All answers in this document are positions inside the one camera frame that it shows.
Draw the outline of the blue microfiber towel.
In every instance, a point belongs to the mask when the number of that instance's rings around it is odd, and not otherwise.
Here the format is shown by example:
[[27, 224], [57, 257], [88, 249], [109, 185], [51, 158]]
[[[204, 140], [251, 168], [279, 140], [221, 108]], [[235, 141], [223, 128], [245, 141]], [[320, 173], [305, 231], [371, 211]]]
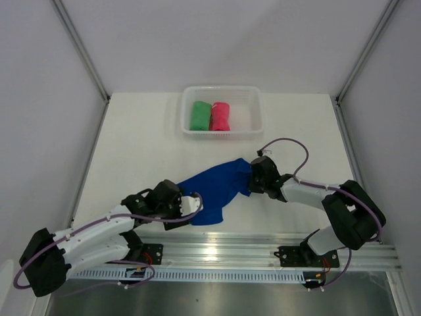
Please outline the blue microfiber towel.
[[198, 193], [203, 209], [191, 220], [193, 226], [208, 226], [223, 221], [223, 208], [238, 194], [250, 196], [251, 164], [239, 158], [209, 168], [178, 183], [185, 194]]

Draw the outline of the pink microfiber towel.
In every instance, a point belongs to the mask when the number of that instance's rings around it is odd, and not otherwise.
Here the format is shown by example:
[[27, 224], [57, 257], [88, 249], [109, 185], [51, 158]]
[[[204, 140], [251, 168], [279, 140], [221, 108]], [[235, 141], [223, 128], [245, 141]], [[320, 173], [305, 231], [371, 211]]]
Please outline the pink microfiber towel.
[[212, 105], [209, 124], [210, 131], [230, 131], [229, 124], [230, 105], [225, 102], [216, 102]]

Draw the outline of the green microfiber towel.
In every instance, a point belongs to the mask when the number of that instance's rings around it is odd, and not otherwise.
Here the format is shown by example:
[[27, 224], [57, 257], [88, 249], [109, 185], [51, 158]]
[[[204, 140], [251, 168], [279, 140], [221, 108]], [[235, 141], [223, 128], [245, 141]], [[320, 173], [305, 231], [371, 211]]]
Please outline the green microfiber towel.
[[204, 101], [195, 101], [191, 110], [189, 129], [207, 131], [211, 120], [212, 105]]

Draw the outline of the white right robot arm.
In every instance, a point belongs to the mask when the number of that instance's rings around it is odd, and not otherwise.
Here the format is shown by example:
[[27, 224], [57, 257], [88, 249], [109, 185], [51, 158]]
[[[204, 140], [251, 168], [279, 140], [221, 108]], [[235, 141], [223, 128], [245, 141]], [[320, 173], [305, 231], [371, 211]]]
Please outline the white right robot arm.
[[307, 236], [300, 244], [301, 260], [310, 266], [339, 248], [359, 250], [380, 236], [386, 218], [360, 184], [354, 180], [323, 186], [280, 175], [271, 158], [263, 155], [251, 162], [249, 190], [267, 194], [284, 203], [300, 203], [326, 213], [330, 226]]

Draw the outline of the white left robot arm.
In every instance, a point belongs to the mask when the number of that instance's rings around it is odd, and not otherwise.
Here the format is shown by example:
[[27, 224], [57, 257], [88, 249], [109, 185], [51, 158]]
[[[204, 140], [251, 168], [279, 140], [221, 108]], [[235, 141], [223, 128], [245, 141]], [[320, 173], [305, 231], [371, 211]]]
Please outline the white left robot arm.
[[70, 277], [105, 263], [135, 265], [144, 276], [161, 263], [162, 245], [146, 244], [135, 229], [162, 223], [165, 230], [189, 224], [203, 208], [202, 197], [170, 180], [125, 197], [116, 207], [89, 223], [65, 230], [34, 233], [20, 260], [13, 286], [31, 289], [38, 298], [58, 290]]

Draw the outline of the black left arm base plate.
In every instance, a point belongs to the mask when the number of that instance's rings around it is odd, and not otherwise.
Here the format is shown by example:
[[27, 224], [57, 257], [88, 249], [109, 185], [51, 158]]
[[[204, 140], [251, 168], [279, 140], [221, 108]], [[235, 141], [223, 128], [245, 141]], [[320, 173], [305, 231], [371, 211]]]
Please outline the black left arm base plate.
[[160, 265], [162, 263], [164, 246], [162, 244], [143, 244], [141, 248], [130, 250], [125, 257], [128, 261]]

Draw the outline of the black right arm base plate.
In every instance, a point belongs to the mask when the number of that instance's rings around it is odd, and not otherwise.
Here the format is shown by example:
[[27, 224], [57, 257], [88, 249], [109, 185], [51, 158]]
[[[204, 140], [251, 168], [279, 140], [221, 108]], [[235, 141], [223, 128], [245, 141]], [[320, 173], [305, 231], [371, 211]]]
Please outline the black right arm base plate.
[[291, 268], [339, 268], [337, 250], [318, 255], [309, 246], [309, 239], [319, 230], [309, 234], [298, 246], [279, 246], [274, 256], [281, 267]]

